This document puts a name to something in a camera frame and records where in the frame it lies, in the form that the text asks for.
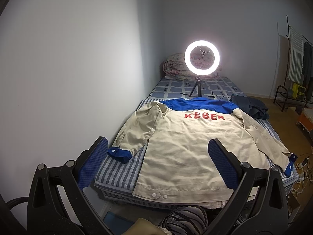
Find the folded floral blanket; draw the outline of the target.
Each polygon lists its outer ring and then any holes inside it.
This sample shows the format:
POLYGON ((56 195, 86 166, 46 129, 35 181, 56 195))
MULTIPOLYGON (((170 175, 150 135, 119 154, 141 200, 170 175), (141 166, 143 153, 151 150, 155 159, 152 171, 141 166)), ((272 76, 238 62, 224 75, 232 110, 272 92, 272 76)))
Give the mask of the folded floral blanket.
MULTIPOLYGON (((214 63, 214 55, 200 53, 192 53, 190 56, 191 63, 197 69, 206 70, 214 63)), ((163 63, 163 71, 167 77, 178 80, 194 80, 196 74, 189 70, 185 63, 185 55, 176 53, 166 58, 163 63)))

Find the dark hanging garment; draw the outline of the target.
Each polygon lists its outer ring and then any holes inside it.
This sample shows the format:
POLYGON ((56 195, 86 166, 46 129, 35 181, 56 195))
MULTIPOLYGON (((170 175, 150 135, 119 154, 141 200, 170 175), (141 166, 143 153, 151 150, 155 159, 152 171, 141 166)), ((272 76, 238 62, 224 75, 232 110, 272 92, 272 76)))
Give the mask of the dark hanging garment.
POLYGON ((306 99, 310 100, 312 96, 312 45, 309 42, 303 44, 303 68, 304 75, 302 86, 306 88, 306 99))

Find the yellow box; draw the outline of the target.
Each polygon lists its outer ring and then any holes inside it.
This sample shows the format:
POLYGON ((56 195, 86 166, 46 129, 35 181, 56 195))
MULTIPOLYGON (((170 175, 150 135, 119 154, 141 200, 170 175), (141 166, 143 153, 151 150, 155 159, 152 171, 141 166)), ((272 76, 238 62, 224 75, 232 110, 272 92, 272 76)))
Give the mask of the yellow box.
POLYGON ((292 85, 292 97, 296 100, 303 100, 306 93, 306 88, 297 84, 293 83, 292 85))

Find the blue checkered bed sheet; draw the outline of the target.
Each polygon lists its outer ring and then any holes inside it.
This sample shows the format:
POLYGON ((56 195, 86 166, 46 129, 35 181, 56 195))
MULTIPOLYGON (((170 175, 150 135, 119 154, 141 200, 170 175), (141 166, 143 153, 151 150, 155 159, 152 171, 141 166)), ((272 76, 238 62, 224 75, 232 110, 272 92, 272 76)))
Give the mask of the blue checkered bed sheet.
MULTIPOLYGON (((197 97, 197 90, 190 94, 195 80, 176 80, 163 78, 149 94, 150 99, 192 99, 197 97)), ((231 79, 227 77, 217 77, 213 79, 201 80, 202 97, 214 100, 230 101, 232 95, 246 96, 231 79)))

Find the black tripod stand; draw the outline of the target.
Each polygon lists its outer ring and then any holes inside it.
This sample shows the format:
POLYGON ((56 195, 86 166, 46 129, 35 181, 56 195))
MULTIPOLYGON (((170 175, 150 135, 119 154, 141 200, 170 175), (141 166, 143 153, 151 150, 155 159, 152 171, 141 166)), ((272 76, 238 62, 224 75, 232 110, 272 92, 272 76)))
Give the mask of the black tripod stand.
POLYGON ((190 94, 188 95, 189 97, 192 96, 192 94, 197 90, 197 96, 201 97, 202 96, 202 84, 201 84, 201 77, 196 76, 196 83, 194 84, 190 94))

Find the black clothes rack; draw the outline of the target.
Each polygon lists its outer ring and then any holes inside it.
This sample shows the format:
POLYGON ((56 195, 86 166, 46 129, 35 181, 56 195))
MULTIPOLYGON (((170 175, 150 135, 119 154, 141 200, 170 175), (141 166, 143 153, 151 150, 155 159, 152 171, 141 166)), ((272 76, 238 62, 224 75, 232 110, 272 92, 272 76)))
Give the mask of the black clothes rack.
MULTIPOLYGON (((290 54, 290 45, 289 45, 289 27, 293 27, 290 25, 289 18, 286 17, 286 24, 288 28, 287 35, 282 39, 286 43, 286 49, 283 49, 283 47, 280 47, 281 52, 285 52, 284 54, 281 54, 281 58, 283 59, 283 76, 284 78, 277 79, 276 83, 276 90, 274 94, 274 100, 273 103, 277 105, 281 111, 287 110, 288 107, 296 107, 296 108, 308 108, 310 105, 312 105, 312 96, 310 100, 306 99, 306 96, 304 96, 303 100, 296 100, 292 97, 292 85, 294 82, 290 81, 287 77, 288 70, 289 70, 289 54, 290 54)), ((309 42, 310 45, 312 45, 312 41, 310 41, 308 38, 306 38, 303 34, 303 44, 305 42, 309 42)), ((303 84, 303 78, 304 75, 301 76, 301 81, 298 83, 302 86, 303 84)))

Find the orange stool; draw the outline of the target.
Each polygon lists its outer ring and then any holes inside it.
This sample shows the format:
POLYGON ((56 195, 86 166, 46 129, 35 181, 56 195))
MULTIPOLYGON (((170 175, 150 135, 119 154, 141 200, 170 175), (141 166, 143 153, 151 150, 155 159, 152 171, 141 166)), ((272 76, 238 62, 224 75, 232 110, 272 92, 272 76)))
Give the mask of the orange stool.
POLYGON ((302 110, 297 125, 301 125, 309 134, 313 130, 313 109, 305 108, 302 110))

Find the striped hanging towel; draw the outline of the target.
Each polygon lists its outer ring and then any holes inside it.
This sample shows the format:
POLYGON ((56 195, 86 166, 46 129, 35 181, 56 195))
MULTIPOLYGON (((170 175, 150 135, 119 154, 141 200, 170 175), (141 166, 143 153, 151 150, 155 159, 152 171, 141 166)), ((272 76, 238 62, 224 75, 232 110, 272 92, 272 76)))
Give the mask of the striped hanging towel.
POLYGON ((303 36, 295 28, 289 27, 289 70, 288 79, 300 83, 303 68, 303 36))

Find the striped trouser leg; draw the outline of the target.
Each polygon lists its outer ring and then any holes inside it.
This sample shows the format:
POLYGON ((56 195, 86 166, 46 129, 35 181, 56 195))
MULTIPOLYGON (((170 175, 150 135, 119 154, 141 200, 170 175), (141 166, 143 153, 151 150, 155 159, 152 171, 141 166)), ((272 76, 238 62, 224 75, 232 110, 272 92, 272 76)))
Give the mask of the striped trouser leg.
POLYGON ((207 214, 200 206, 181 206, 158 225, 171 234, 203 234, 209 226, 207 214))

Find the dark blue clothing pile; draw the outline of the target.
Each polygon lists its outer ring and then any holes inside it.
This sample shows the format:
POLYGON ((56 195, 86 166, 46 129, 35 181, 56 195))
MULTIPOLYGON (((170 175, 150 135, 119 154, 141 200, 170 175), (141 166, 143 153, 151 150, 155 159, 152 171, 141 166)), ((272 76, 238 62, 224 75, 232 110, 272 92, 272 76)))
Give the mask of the dark blue clothing pile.
POLYGON ((267 113, 268 107, 266 107, 266 105, 258 99, 232 95, 231 102, 236 104, 242 111, 252 118, 263 120, 268 120, 270 118, 267 113))

